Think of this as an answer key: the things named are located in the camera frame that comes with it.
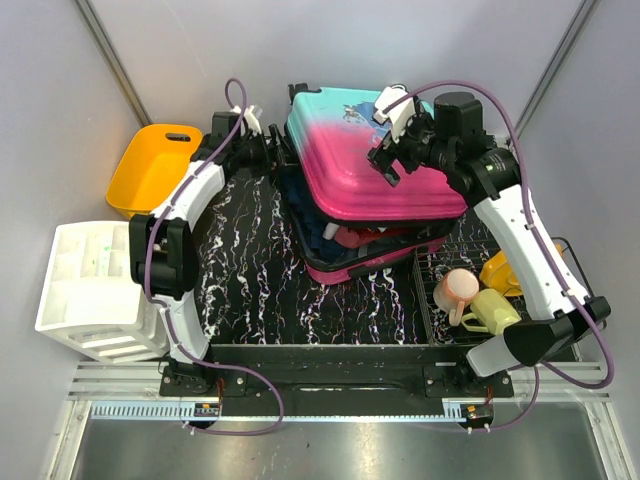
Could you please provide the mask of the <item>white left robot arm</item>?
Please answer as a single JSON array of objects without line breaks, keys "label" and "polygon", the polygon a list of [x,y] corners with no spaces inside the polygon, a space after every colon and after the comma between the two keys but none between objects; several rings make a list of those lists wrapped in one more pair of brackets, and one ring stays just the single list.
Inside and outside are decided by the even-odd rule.
[{"label": "white left robot arm", "polygon": [[265,176],[275,170],[277,145],[264,134],[260,114],[255,105],[215,113],[177,186],[151,213],[129,221],[131,277],[157,309],[168,338],[164,388],[203,396],[218,384],[214,369],[202,363],[209,343],[195,303],[200,260],[193,231],[238,171]]}]

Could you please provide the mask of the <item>orange plastic basket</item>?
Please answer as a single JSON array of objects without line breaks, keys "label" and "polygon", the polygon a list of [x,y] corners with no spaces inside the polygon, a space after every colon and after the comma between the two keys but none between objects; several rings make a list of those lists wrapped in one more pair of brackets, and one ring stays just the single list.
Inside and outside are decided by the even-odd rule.
[{"label": "orange plastic basket", "polygon": [[140,129],[114,172],[107,203],[125,219],[150,213],[181,181],[202,138],[192,126],[152,124]]}]

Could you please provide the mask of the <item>teal and pink kids suitcase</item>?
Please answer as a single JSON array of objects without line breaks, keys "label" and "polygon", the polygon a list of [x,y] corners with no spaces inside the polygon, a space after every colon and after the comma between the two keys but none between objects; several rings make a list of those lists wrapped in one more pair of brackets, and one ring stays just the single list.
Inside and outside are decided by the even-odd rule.
[{"label": "teal and pink kids suitcase", "polygon": [[[462,196],[443,173],[419,170],[402,173],[391,187],[369,164],[367,153],[388,127],[373,121],[378,92],[320,87],[305,83],[288,87],[291,110],[284,124],[300,168],[276,173],[276,185],[291,221],[294,238],[311,278],[321,284],[349,281],[404,260],[417,247],[436,250],[465,212]],[[392,247],[347,249],[335,262],[320,260],[307,246],[281,178],[304,178],[319,214],[329,223],[351,229],[414,228],[406,243]]]}]

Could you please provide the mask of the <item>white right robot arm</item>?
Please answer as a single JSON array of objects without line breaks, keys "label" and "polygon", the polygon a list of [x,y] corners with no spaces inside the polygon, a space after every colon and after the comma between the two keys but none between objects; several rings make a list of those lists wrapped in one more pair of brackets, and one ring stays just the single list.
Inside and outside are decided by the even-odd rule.
[{"label": "white right robot arm", "polygon": [[391,186],[400,163],[411,174],[428,167],[445,174],[449,186],[488,227],[519,281],[529,318],[507,327],[466,354],[454,371],[454,384],[466,396],[486,389],[490,376],[521,366],[534,367],[593,334],[604,341],[600,324],[611,313],[574,277],[556,250],[534,206],[523,157],[503,148],[484,127],[481,88],[446,82],[427,112],[418,91],[385,88],[373,107],[373,120],[390,126],[367,155]]}]

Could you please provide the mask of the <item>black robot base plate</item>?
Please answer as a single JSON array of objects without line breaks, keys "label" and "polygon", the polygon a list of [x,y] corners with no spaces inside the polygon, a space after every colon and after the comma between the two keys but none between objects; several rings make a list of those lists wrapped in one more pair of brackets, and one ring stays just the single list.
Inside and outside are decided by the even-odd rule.
[{"label": "black robot base plate", "polygon": [[164,355],[158,362],[163,396],[220,393],[226,398],[259,397],[263,381],[233,366],[252,369],[285,396],[293,392],[406,393],[426,398],[514,396],[509,374],[476,378],[462,365],[465,347],[429,345],[212,345],[206,360],[224,369],[207,369]]}]

